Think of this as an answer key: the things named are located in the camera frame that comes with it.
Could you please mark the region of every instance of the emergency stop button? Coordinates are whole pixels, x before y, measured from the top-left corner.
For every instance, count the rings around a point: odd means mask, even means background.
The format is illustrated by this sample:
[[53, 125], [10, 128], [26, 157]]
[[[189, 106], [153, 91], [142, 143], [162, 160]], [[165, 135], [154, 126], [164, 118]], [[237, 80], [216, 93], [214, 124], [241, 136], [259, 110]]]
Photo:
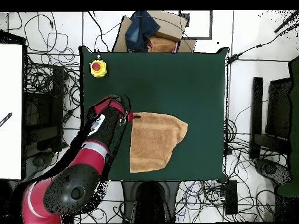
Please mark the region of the emergency stop button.
[[95, 71], [99, 71], [100, 70], [100, 64], [98, 62], [95, 62], [95, 63], [92, 64], [92, 68]]
[[107, 74], [106, 63], [103, 60], [94, 60], [89, 65], [91, 66], [91, 74], [94, 77], [104, 77]]

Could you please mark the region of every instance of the towel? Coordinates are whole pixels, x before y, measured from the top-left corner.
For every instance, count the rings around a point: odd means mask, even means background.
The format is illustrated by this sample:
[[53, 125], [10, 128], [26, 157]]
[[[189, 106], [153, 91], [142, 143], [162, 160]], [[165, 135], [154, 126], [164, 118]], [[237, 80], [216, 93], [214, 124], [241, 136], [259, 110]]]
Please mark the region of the towel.
[[185, 137], [187, 128], [185, 122], [171, 115], [134, 113], [130, 149], [131, 173], [163, 169], [169, 162], [174, 147]]
[[176, 47], [175, 42], [154, 36], [149, 38], [149, 46], [149, 53], [171, 53]]

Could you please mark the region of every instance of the black stand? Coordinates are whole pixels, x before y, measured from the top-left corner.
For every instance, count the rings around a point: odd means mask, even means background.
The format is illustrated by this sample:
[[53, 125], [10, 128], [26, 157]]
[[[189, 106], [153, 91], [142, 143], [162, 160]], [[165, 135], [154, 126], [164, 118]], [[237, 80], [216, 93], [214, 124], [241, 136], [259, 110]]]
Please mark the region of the black stand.
[[260, 147], [268, 148], [277, 153], [288, 154], [290, 143], [285, 139], [262, 134], [262, 104], [263, 104], [263, 78], [253, 78], [252, 83], [252, 111], [251, 111], [251, 136], [249, 158], [259, 158]]
[[[124, 201], [132, 202], [132, 204], [124, 204], [124, 215], [127, 219], [132, 219], [134, 216], [134, 204], [138, 198], [138, 188], [143, 184], [143, 181], [122, 181], [121, 185], [123, 186], [124, 192]], [[178, 193], [180, 182], [178, 181], [157, 181], [155, 182], [161, 186], [163, 191], [163, 198], [166, 203], [164, 204], [164, 212], [166, 216], [166, 223], [172, 223], [175, 218], [175, 201], [176, 195]]]

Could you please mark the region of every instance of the white board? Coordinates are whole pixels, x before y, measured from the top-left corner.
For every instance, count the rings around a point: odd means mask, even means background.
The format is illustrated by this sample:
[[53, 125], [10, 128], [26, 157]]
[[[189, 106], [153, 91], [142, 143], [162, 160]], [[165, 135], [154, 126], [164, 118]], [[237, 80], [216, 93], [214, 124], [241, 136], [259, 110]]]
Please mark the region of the white board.
[[0, 44], [0, 179], [21, 179], [22, 46]]

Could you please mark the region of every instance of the red button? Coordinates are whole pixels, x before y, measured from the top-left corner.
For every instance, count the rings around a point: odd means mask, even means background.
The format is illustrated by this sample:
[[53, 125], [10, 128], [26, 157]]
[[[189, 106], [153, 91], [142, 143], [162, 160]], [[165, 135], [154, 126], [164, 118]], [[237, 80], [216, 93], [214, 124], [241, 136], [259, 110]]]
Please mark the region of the red button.
[[99, 70], [100, 70], [100, 64], [99, 64], [98, 62], [93, 63], [93, 64], [92, 64], [92, 68], [93, 68], [95, 71], [99, 71]]

